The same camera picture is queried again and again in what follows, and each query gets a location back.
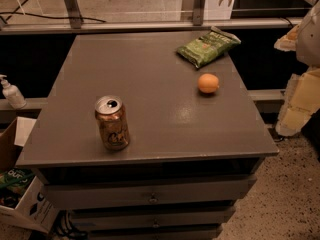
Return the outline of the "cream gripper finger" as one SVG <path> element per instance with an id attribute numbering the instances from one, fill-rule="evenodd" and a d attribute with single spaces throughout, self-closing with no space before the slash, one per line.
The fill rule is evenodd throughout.
<path id="1" fill-rule="evenodd" d="M 294 26 L 287 34 L 278 39 L 274 48 L 280 51 L 295 51 L 299 26 Z"/>
<path id="2" fill-rule="evenodd" d="M 276 132 L 293 136 L 301 131 L 320 109 L 320 69 L 310 67 L 301 76 L 293 74 L 287 83 Z"/>

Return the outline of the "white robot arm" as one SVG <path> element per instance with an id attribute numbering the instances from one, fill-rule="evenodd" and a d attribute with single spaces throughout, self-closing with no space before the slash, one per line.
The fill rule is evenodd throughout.
<path id="1" fill-rule="evenodd" d="M 288 81 L 275 127 L 279 135 L 293 136 L 320 109 L 320 1 L 274 48 L 295 51 L 297 60 L 308 66 L 305 73 L 293 74 Z"/>

